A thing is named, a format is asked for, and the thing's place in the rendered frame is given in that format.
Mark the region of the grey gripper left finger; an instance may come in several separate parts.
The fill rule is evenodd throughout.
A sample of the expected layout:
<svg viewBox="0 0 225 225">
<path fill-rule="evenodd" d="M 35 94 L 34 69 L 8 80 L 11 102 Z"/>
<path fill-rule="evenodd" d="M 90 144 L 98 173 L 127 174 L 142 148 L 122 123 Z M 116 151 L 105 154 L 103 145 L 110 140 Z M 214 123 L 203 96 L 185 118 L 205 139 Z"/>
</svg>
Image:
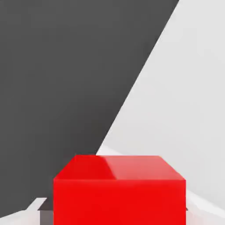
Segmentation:
<svg viewBox="0 0 225 225">
<path fill-rule="evenodd" d="M 53 225 L 48 198 L 36 198 L 27 209 L 1 217 L 0 225 Z"/>
</svg>

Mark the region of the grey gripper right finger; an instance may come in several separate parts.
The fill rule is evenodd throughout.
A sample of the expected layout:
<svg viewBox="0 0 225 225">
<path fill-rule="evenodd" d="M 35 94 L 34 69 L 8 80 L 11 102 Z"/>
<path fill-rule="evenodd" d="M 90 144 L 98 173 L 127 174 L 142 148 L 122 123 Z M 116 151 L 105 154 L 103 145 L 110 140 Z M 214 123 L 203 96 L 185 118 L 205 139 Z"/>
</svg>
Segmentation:
<svg viewBox="0 0 225 225">
<path fill-rule="evenodd" d="M 225 225 L 225 210 L 186 191 L 186 225 Z"/>
</svg>

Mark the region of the small red cube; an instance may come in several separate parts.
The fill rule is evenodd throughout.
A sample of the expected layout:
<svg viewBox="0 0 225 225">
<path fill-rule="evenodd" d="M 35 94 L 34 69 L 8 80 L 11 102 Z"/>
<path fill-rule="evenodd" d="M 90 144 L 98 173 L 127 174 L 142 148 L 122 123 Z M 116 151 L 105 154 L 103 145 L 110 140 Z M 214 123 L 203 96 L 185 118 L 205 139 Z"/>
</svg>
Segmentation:
<svg viewBox="0 0 225 225">
<path fill-rule="evenodd" d="M 77 155 L 53 180 L 53 225 L 186 225 L 186 180 L 160 156 Z"/>
</svg>

